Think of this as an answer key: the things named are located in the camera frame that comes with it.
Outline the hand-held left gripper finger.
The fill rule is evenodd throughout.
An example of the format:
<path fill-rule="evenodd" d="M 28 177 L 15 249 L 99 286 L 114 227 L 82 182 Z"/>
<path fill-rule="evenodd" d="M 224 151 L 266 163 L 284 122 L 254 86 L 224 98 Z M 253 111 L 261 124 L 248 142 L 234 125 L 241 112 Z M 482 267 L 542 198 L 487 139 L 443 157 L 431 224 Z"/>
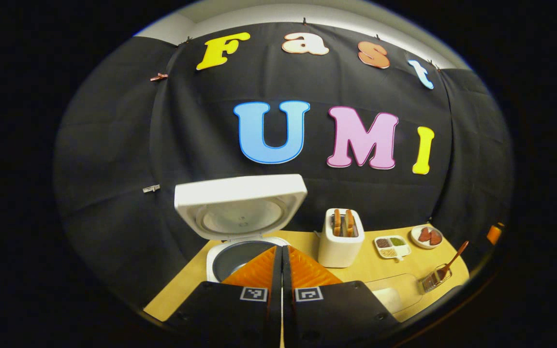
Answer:
<path fill-rule="evenodd" d="M 269 249 L 268 285 L 203 281 L 166 320 L 182 348 L 280 348 L 282 247 Z"/>
<path fill-rule="evenodd" d="M 285 348 L 395 348 L 399 322 L 359 280 L 331 273 L 292 246 L 282 249 Z"/>

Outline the brown wooden spoon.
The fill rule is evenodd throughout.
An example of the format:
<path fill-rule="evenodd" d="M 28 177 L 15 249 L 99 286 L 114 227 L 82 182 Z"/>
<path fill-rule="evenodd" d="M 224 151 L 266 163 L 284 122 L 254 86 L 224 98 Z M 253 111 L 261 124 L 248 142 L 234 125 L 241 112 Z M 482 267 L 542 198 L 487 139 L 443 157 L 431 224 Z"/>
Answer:
<path fill-rule="evenodd" d="M 433 272 L 434 287 L 438 287 L 440 284 L 442 284 L 443 282 L 445 282 L 447 279 L 451 277 L 450 276 L 451 265 L 462 255 L 462 253 L 464 253 L 464 250 L 469 245 L 469 243 L 470 242 L 468 240 L 464 241 L 460 249 L 458 249 L 455 256 L 450 260 L 450 262 L 444 264 L 444 266 L 442 267 L 436 268 L 436 270 Z"/>

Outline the metal wire chopstick holder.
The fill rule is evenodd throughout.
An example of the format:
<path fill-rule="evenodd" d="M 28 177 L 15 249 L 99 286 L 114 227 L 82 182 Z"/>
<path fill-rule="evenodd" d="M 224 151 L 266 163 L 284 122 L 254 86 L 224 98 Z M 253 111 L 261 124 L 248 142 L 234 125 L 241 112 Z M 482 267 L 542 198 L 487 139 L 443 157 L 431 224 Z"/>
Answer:
<path fill-rule="evenodd" d="M 431 273 L 419 280 L 422 293 L 429 293 L 429 291 L 439 287 L 451 276 L 452 271 L 449 267 L 447 267 L 446 263 L 436 267 L 435 270 L 431 271 Z"/>

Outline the white rice cooker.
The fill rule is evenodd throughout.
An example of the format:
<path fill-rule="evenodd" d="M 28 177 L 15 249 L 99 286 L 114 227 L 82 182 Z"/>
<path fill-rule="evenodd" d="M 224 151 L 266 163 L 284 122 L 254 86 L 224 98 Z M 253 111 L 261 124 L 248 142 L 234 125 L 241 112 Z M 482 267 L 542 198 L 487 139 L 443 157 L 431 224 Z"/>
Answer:
<path fill-rule="evenodd" d="M 177 213 L 197 235 L 216 240 L 206 258 L 210 282 L 222 282 L 247 262 L 287 240 L 280 231 L 307 196 L 300 174 L 241 176 L 175 187 Z"/>

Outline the clear box of white rice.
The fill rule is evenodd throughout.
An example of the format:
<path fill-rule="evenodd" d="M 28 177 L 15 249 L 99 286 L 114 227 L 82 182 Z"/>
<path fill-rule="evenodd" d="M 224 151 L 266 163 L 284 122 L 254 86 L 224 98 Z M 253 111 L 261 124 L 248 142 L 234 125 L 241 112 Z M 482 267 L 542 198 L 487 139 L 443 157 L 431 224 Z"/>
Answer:
<path fill-rule="evenodd" d="M 405 321 L 421 311 L 419 305 L 424 289 L 414 275 L 395 275 L 365 282 L 365 286 L 398 321 Z"/>

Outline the white toaster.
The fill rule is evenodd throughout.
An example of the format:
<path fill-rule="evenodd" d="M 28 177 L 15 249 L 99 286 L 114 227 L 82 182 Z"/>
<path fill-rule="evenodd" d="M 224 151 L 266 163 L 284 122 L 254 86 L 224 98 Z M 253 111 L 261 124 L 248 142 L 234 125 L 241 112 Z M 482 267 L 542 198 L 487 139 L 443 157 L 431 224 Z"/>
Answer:
<path fill-rule="evenodd" d="M 342 236 L 333 235 L 333 213 L 334 209 L 339 209 L 342 215 Z M 317 260 L 325 267 L 349 267 L 353 264 L 365 239 L 365 232 L 358 212 L 353 209 L 354 222 L 357 236 L 345 237 L 343 235 L 343 218 L 347 209 L 331 208 L 325 213 L 323 226 L 317 234 L 319 237 L 319 247 Z"/>

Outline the white round plate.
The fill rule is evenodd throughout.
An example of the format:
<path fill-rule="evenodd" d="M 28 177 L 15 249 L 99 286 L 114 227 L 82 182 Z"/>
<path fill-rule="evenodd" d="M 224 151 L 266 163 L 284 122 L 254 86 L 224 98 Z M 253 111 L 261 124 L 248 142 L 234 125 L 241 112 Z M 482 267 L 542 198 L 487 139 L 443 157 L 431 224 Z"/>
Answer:
<path fill-rule="evenodd" d="M 414 242 L 416 244 L 416 246 L 422 247 L 423 249 L 434 249 L 434 248 L 440 246 L 441 243 L 438 246 L 431 246 L 429 241 L 427 241 L 425 243 L 422 243 L 422 242 L 418 241 L 418 237 L 420 235 L 421 229 L 424 228 L 424 227 L 428 227 L 431 230 L 438 230 L 435 227 L 432 227 L 432 226 L 429 226 L 429 225 L 415 226 L 411 229 L 411 232 L 410 232 L 410 238 L 411 238 L 412 242 Z"/>

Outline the white divided bean dish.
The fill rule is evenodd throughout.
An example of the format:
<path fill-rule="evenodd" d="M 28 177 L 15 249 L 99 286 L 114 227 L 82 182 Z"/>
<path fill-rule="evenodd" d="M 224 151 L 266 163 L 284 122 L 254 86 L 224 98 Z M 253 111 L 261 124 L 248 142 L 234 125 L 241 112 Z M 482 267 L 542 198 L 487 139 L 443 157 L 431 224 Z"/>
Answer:
<path fill-rule="evenodd" d="M 411 254 L 411 247 L 405 238 L 399 235 L 378 236 L 373 245 L 382 259 L 402 261 L 404 256 Z"/>

